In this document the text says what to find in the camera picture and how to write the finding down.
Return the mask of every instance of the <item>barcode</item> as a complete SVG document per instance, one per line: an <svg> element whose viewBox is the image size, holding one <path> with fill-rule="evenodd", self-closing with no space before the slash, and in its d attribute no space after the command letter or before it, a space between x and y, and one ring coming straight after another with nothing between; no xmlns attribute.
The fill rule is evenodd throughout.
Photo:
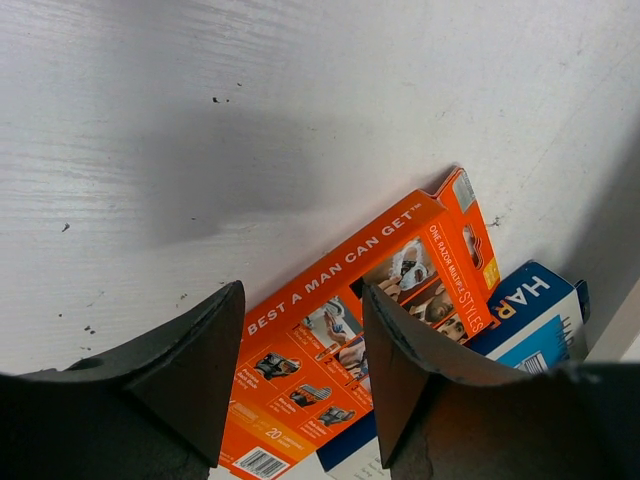
<svg viewBox="0 0 640 480"><path fill-rule="evenodd" d="M236 460L233 466L258 478L271 480L287 468L289 464L262 448L256 447L244 457Z"/></svg>
<svg viewBox="0 0 640 480"><path fill-rule="evenodd" d="M531 355L524 362L518 365L518 369L529 373L542 373L548 370L547 362L544 361L544 357L540 352L535 355Z"/></svg>
<svg viewBox="0 0 640 480"><path fill-rule="evenodd" d="M476 201L476 194L473 193L467 172L462 172L462 175L454 182L453 193L456 195L462 213L467 213L471 204Z"/></svg>

